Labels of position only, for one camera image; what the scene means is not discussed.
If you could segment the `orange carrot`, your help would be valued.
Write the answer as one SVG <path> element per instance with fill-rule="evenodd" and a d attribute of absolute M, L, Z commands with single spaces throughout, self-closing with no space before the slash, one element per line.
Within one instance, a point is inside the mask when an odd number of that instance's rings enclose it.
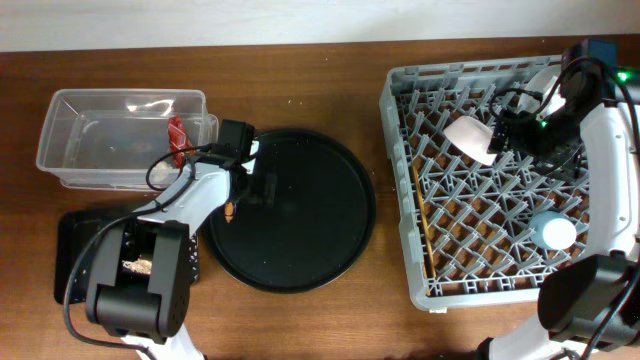
<path fill-rule="evenodd" d="M 224 217 L 227 223 L 230 223 L 235 216 L 235 204 L 233 202 L 227 202 L 224 206 Z"/>

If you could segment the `white bowl with food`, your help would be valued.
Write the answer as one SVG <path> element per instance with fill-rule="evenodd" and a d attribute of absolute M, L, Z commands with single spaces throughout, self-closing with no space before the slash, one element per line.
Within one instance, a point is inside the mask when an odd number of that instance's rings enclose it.
<path fill-rule="evenodd" d="M 488 152 L 493 131 L 479 120 L 470 116 L 461 116 L 444 130 L 446 138 L 471 159 L 492 166 L 496 154 Z"/>

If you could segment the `grey plate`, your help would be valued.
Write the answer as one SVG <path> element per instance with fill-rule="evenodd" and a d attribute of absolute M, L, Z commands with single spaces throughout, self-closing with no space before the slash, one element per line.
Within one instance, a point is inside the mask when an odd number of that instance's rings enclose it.
<path fill-rule="evenodd" d="M 524 87 L 525 90 L 540 92 L 543 94 L 543 98 L 546 99 L 551 92 L 552 86 L 555 84 L 557 78 L 561 73 L 560 65 L 553 65 L 544 68 L 539 71 Z M 537 115 L 537 119 L 542 121 L 548 115 L 551 115 L 558 109 L 560 109 L 566 100 L 561 97 L 560 90 L 557 89 L 549 104 Z M 538 107 L 540 103 L 536 101 L 533 97 L 522 94 L 519 98 L 516 110 L 526 111 L 529 113 L 533 113 Z"/>

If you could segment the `red snack wrapper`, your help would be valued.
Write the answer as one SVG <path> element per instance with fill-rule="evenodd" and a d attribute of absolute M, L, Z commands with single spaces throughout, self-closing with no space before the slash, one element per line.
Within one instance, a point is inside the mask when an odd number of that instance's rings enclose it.
<path fill-rule="evenodd" d="M 185 163 L 184 149 L 190 148 L 192 143 L 180 116 L 176 115 L 168 120 L 168 136 L 174 165 L 182 168 Z"/>

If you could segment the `white tissue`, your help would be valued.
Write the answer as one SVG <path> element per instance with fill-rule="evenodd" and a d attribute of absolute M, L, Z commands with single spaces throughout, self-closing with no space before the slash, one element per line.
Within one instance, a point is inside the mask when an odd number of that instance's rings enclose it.
<path fill-rule="evenodd" d="M 148 173 L 148 179 L 152 184 L 165 181 L 173 171 L 173 167 L 165 161 L 153 165 Z"/>

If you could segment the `light blue cup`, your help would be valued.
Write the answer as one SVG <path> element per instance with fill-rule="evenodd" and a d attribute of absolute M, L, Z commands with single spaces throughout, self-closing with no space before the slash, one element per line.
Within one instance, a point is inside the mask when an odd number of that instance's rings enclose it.
<path fill-rule="evenodd" d="M 569 218 L 553 211 L 534 215 L 529 222 L 531 241 L 544 250 L 564 250 L 576 241 L 577 230 Z"/>

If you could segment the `wooden chopstick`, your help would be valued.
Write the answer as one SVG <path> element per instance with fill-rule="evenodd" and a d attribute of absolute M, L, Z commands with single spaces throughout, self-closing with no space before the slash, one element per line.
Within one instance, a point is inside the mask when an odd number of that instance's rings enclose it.
<path fill-rule="evenodd" d="M 421 215 L 421 224 L 422 224 L 422 228 L 423 228 L 423 232 L 424 232 L 424 236 L 425 236 L 425 244 L 426 244 L 426 249 L 427 249 L 427 258 L 428 258 L 428 263 L 429 263 L 429 274 L 431 275 L 432 279 L 436 279 L 437 278 L 437 273 L 435 270 L 435 262 L 434 262 L 434 257 L 433 257 L 433 248 L 432 248 L 432 244 L 431 244 L 431 234 L 429 232 L 429 225 L 426 219 L 426 216 L 424 214 L 423 210 L 420 210 L 420 215 Z"/>
<path fill-rule="evenodd" d="M 423 198 L 423 193 L 421 190 L 421 186 L 420 186 L 420 177 L 419 177 L 419 173 L 416 169 L 416 166 L 414 164 L 411 164 L 410 166 L 411 169 L 411 173 L 413 175 L 413 180 L 415 183 L 415 192 L 416 192 L 416 197 L 417 197 L 417 203 L 418 203 L 418 208 L 419 208 L 419 213 L 420 213 L 420 221 L 421 221 L 421 227 L 424 233 L 424 242 L 425 242 L 425 246 L 426 246 L 426 251 L 427 251 L 427 273 L 429 275 L 429 279 L 430 280 L 434 280 L 436 278 L 436 271 L 435 271 L 435 267 L 434 267 L 434 258 L 433 258 L 433 249 L 432 249 L 432 245 L 431 245 L 431 235 L 429 232 L 429 225 L 427 222 L 427 218 L 426 218 L 426 212 L 425 212 L 425 204 L 424 204 L 424 198 Z"/>

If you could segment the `black rectangular tray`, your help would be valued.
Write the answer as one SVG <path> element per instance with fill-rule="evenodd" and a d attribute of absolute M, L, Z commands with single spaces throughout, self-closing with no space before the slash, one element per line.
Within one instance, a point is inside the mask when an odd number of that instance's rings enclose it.
<path fill-rule="evenodd" d="M 118 205 L 68 212 L 60 218 L 57 232 L 56 266 L 53 296 L 63 305 L 64 294 L 71 270 L 84 246 L 104 225 L 141 206 Z M 191 285 L 200 280 L 199 237 L 196 233 L 188 242 Z M 95 250 L 90 250 L 80 265 L 79 275 L 72 285 L 71 304 L 84 303 Z"/>

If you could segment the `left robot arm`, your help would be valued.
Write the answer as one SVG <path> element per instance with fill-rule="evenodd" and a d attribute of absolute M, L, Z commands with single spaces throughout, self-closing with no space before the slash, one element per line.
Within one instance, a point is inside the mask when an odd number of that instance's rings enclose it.
<path fill-rule="evenodd" d="M 186 166 L 152 202 L 110 220 L 79 251 L 62 300 L 76 340 L 142 359 L 202 359 L 184 323 L 189 242 L 206 218 L 251 189 L 258 146 L 186 149 Z"/>

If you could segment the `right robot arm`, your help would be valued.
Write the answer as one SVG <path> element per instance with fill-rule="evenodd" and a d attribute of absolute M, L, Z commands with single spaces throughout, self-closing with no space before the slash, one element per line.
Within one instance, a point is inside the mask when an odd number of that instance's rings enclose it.
<path fill-rule="evenodd" d="M 533 158 L 541 175 L 575 177 L 585 159 L 590 222 L 583 256 L 548 275 L 537 313 L 486 339 L 480 359 L 587 359 L 639 345 L 639 72 L 619 66 L 612 42 L 566 49 L 533 111 L 492 110 L 491 153 Z"/>

